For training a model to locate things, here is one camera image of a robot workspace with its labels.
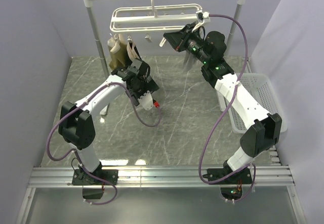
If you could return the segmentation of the white clip hanger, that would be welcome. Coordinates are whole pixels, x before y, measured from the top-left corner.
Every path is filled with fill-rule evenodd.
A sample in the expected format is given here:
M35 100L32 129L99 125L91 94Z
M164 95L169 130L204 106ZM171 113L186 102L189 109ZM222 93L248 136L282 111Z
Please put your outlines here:
M172 32L183 28L183 23L197 24L196 12L203 10L198 4L155 5L122 7L114 10L110 20L110 30L116 34L145 33L151 41L152 32Z

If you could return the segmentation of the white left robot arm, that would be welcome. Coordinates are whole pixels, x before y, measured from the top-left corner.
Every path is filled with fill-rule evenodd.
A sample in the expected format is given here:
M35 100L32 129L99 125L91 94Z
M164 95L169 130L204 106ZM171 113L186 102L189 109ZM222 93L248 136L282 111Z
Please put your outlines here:
M159 89L150 75L150 66L135 59L127 68L114 69L109 77L93 92L75 103L66 102L61 107L58 133L76 150L80 158L75 177L82 185L99 185L110 179L116 180L116 173L107 173L96 156L92 142L96 132L93 120L101 110L118 96L125 93L133 107L145 110L159 107L152 93Z

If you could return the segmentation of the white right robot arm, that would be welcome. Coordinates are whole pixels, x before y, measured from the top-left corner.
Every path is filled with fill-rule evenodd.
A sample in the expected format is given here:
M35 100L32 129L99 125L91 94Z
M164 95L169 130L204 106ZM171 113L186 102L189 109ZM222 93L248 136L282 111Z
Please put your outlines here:
M187 24L176 32L164 33L164 39L177 51L185 51L202 62L202 75L217 92L233 107L243 120L247 131L240 138L239 149L224 162L212 178L200 175L207 184L226 180L235 183L253 160L270 149L279 140L282 118L278 113L271 114L263 108L247 91L233 69L224 59L226 51L225 36L210 31L201 37L194 24Z

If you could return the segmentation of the khaki underwear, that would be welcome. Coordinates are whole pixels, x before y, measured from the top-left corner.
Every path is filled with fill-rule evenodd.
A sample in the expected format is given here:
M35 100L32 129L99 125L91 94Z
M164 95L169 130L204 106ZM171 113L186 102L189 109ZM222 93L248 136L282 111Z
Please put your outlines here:
M118 67L126 67L126 44L121 42L119 36L115 34L107 41L107 46L110 54L111 61L109 67L114 70Z

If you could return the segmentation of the black underwear beige waistband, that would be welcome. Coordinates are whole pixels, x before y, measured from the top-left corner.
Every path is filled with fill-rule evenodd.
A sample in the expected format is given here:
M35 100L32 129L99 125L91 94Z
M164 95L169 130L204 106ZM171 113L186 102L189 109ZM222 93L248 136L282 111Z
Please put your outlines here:
M133 63L136 59L141 60L140 53L137 49L135 42L132 39L127 40L126 50L131 63Z

